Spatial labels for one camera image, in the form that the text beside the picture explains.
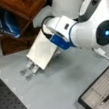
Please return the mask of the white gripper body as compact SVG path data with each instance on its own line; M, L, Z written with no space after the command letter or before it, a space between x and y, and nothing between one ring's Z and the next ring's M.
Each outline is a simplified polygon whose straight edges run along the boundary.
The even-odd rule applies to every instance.
M41 31L43 35L52 39L54 36L68 42L76 40L77 21L70 19L67 16L47 16L42 21Z

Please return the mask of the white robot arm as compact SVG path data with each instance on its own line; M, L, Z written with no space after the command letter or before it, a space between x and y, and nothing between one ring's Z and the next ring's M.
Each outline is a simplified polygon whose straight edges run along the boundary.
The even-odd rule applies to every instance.
M85 0L78 20L63 15L43 19L43 35L57 47L99 48L109 45L109 0Z

